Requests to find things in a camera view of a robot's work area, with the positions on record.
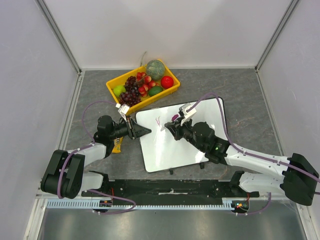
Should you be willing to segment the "white marker with pink cap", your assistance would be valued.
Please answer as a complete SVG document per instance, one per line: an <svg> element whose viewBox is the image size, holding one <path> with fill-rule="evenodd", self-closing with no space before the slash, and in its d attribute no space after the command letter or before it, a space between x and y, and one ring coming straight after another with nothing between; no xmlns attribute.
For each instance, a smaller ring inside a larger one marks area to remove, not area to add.
<svg viewBox="0 0 320 240"><path fill-rule="evenodd" d="M178 117L179 117L178 114L173 115L170 120L168 120L167 122L165 122L165 123L163 124L163 126L161 127L160 130L161 130L161 131L165 130L165 129L166 129L166 125L169 124L169 123L174 122Z"/></svg>

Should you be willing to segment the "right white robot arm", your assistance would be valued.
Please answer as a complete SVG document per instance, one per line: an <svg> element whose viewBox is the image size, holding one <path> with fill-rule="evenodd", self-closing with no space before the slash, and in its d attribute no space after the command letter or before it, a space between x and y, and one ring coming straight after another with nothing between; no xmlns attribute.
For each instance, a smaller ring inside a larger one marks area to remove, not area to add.
<svg viewBox="0 0 320 240"><path fill-rule="evenodd" d="M203 121L182 123L179 117L165 123L164 128L176 141L185 139L212 163L245 168L266 177L256 188L253 182L257 178L242 173L239 179L229 184L233 196L256 191L279 192L300 205L312 205L320 175L303 155L276 156L244 149L218 137L215 130Z"/></svg>

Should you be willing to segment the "white whiteboard black frame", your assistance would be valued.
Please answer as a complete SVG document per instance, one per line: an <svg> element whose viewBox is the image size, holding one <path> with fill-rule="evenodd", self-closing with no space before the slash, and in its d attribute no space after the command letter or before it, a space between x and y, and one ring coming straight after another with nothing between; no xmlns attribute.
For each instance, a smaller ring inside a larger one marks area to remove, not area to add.
<svg viewBox="0 0 320 240"><path fill-rule="evenodd" d="M195 107L196 114L192 117L192 124L206 122L210 128L214 129L217 137L226 140L223 128L226 118L221 116L219 105L224 107L221 98L201 101ZM173 115L178 114L181 106L183 104L143 110L135 115L137 124L152 130L151 133L139 138L145 170L148 173L208 161L203 152L185 139L176 141L168 129L161 131L163 124L169 121Z"/></svg>

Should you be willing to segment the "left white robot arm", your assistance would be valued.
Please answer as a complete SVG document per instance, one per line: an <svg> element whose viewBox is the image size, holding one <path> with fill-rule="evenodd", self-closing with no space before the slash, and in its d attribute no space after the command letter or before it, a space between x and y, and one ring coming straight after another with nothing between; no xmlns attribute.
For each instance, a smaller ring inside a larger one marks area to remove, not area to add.
<svg viewBox="0 0 320 240"><path fill-rule="evenodd" d="M151 129L137 124L131 117L116 123L109 115L101 116L97 121L93 142L74 150L57 149L53 152L40 189L60 199L73 199L78 193L90 189L99 197L106 196L110 185L104 181L104 175L98 172L84 173L85 166L107 158L112 153L116 139L128 136L135 140L151 132Z"/></svg>

